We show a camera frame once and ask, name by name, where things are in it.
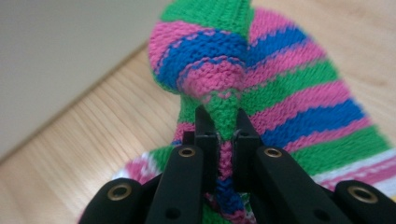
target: blue stripe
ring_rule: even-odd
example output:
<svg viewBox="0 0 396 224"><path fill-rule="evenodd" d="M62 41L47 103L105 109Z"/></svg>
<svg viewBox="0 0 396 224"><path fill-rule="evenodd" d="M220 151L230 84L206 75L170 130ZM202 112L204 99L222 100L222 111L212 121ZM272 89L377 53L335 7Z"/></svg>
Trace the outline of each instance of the blue stripe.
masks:
<svg viewBox="0 0 396 224"><path fill-rule="evenodd" d="M181 145L181 140L175 140L175 141L173 141L172 143L171 143L171 145L172 146L179 146L179 145Z"/></svg>
<svg viewBox="0 0 396 224"><path fill-rule="evenodd" d="M296 43L306 42L307 39L308 37L295 27L288 27L284 31L277 31L275 35L268 35L249 49L247 66L253 66L279 50Z"/></svg>
<svg viewBox="0 0 396 224"><path fill-rule="evenodd" d="M180 45L171 46L168 55L163 59L157 80L168 88L177 90L178 74L190 63L200 61L202 58L215 58L227 56L246 60L247 41L238 34L224 34L215 30L213 35L198 32L193 40L185 36Z"/></svg>
<svg viewBox="0 0 396 224"><path fill-rule="evenodd" d="M363 117L360 108L350 99L334 107L311 108L274 130L266 131L262 134L262 141L267 146L285 147L302 136L337 130Z"/></svg>
<svg viewBox="0 0 396 224"><path fill-rule="evenodd" d="M217 181L216 201L225 214L233 214L238 210L244 210L241 196L233 189L233 180L228 177L225 180Z"/></svg>

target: wood grain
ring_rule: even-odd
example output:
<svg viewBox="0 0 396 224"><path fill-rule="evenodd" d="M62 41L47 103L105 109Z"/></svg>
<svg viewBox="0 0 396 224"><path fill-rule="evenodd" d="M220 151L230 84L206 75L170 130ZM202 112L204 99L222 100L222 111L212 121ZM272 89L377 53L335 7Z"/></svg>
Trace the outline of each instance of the wood grain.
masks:
<svg viewBox="0 0 396 224"><path fill-rule="evenodd" d="M396 142L396 2L266 0L329 53L382 132ZM74 223L125 162L168 144L178 97L139 50L0 164L0 223Z"/></svg>

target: pink stripe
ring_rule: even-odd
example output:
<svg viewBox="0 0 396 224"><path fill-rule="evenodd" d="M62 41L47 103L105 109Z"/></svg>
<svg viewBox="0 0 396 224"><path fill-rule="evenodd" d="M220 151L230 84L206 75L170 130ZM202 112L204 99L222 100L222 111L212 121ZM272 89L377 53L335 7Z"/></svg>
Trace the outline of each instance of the pink stripe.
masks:
<svg viewBox="0 0 396 224"><path fill-rule="evenodd" d="M151 67L154 70L157 68L158 61L171 43L178 41L183 36L203 30L211 29L184 21L157 22L148 42L148 56Z"/></svg>
<svg viewBox="0 0 396 224"><path fill-rule="evenodd" d="M239 58L233 58L233 57L228 57L227 55L223 55L223 56L219 56L219 57L215 57L215 58L209 58L209 57L204 57L202 59L200 59L199 61L196 61L194 63L189 63L186 65L186 67L178 74L178 78L177 78L177 85L181 85L181 81L182 81L182 76L184 74L187 74L190 72L190 70L194 70L194 67L198 67L200 66L200 64L212 64L212 66L214 66L215 64L213 64L212 62L220 62L220 61L227 61L227 60L234 60L234 61L240 61Z"/></svg>
<svg viewBox="0 0 396 224"><path fill-rule="evenodd" d="M385 161L381 161L368 167L361 167L354 172L338 176L331 180L325 180L319 184L331 190L334 190L335 185L338 182L350 179L356 179L369 185L373 185L377 182L393 177L395 175L395 171L396 157L393 156L392 158Z"/></svg>
<svg viewBox="0 0 396 224"><path fill-rule="evenodd" d="M202 103L204 105L207 105L210 102L211 99L212 99L212 96L211 95L207 95L201 101L202 101Z"/></svg>
<svg viewBox="0 0 396 224"><path fill-rule="evenodd" d="M363 118L359 120L352 121L349 125L344 128L334 130L334 131L325 131L322 133L312 133L308 136L302 136L298 140L294 142L290 142L285 146L285 150L288 152L297 151L303 147L313 146L314 144L319 144L322 142L332 141L344 136L347 136L351 133L356 132L362 128L370 126L372 123L369 119Z"/></svg>
<svg viewBox="0 0 396 224"><path fill-rule="evenodd" d="M195 124L188 122L179 123L176 127L174 141L182 140L184 132L194 132L194 131L195 131Z"/></svg>
<svg viewBox="0 0 396 224"><path fill-rule="evenodd" d="M213 210L219 211L219 205L218 202L216 202L215 196L209 193L204 193L204 197L206 198L206 201L209 203L210 207Z"/></svg>
<svg viewBox="0 0 396 224"><path fill-rule="evenodd" d="M231 91L227 91L226 93L224 93L224 92L218 93L218 97L223 100L230 98L231 95L232 95Z"/></svg>
<svg viewBox="0 0 396 224"><path fill-rule="evenodd" d="M153 172L154 169L149 167L149 162L145 158L137 158L128 162L125 165L125 169L131 179L142 185L157 175L157 173Z"/></svg>
<svg viewBox="0 0 396 224"><path fill-rule="evenodd" d="M222 61L219 64L206 62L199 69L190 70L182 83L184 93L195 98L212 91L240 90L244 68L239 64Z"/></svg>
<svg viewBox="0 0 396 224"><path fill-rule="evenodd" d="M225 180L233 174L231 156L233 155L231 141L226 141L220 146L219 172L220 180Z"/></svg>
<svg viewBox="0 0 396 224"><path fill-rule="evenodd" d="M225 219L231 221L231 223L250 223L246 220L246 211L245 210L237 210L232 214L221 214Z"/></svg>
<svg viewBox="0 0 396 224"><path fill-rule="evenodd" d="M247 70L244 88L263 83L297 66L322 59L325 57L325 52L320 46L309 41L306 44L298 44L295 48L280 51L270 57Z"/></svg>
<svg viewBox="0 0 396 224"><path fill-rule="evenodd" d="M273 130L288 119L297 116L309 108L318 106L334 106L346 101L350 93L341 81L329 82L297 91L280 103L258 112L250 120L259 134Z"/></svg>
<svg viewBox="0 0 396 224"><path fill-rule="evenodd" d="M256 42L257 39L267 36L276 30L285 29L294 23L284 16L270 10L256 9L254 19L250 25L249 43Z"/></svg>

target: green stripe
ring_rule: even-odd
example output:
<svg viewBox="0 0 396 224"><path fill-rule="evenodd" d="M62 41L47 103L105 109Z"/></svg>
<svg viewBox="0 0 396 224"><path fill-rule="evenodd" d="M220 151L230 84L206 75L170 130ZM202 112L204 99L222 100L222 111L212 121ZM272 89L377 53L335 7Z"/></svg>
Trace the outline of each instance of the green stripe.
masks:
<svg viewBox="0 0 396 224"><path fill-rule="evenodd" d="M168 162L173 148L173 146L167 146L150 151L149 154L157 162L157 168L160 172L163 172L165 170L166 163Z"/></svg>
<svg viewBox="0 0 396 224"><path fill-rule="evenodd" d="M206 203L204 203L202 223L205 223L205 224L209 224L209 223L227 224L227 223L231 223L231 222L222 218L219 213L217 213L215 210L211 209Z"/></svg>
<svg viewBox="0 0 396 224"><path fill-rule="evenodd" d="M185 21L248 36L254 11L248 0L176 0L161 16L162 21Z"/></svg>
<svg viewBox="0 0 396 224"><path fill-rule="evenodd" d="M198 100L192 99L185 94L180 95L180 113L178 114L178 123L189 122L195 123L195 108L201 105Z"/></svg>
<svg viewBox="0 0 396 224"><path fill-rule="evenodd" d="M283 101L297 91L336 79L337 74L331 62L319 61L313 66L279 74L274 81L266 83L257 90L249 88L242 94L242 107L249 115L253 115Z"/></svg>
<svg viewBox="0 0 396 224"><path fill-rule="evenodd" d="M211 92L211 99L205 105L207 113L215 123L216 130L223 140L230 140L236 126L236 115L239 108L239 100L235 95L235 90L230 90L233 94L227 99L217 96L217 92Z"/></svg>
<svg viewBox="0 0 396 224"><path fill-rule="evenodd" d="M375 126L346 137L291 153L309 175L317 175L362 160L390 148Z"/></svg>

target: knitted sock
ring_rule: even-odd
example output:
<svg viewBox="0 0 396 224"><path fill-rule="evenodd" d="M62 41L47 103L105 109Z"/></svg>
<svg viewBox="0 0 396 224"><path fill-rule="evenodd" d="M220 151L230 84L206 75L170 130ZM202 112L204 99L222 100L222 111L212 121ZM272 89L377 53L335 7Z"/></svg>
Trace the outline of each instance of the knitted sock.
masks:
<svg viewBox="0 0 396 224"><path fill-rule="evenodd" d="M221 136L219 179L204 223L254 223L233 190L231 138L242 107L264 144L283 147L328 189L358 179L396 196L396 151L353 100L324 50L293 21L248 0L178 0L149 41L154 79L180 94L170 146L130 161L117 177L145 183L161 173L204 105Z"/></svg>

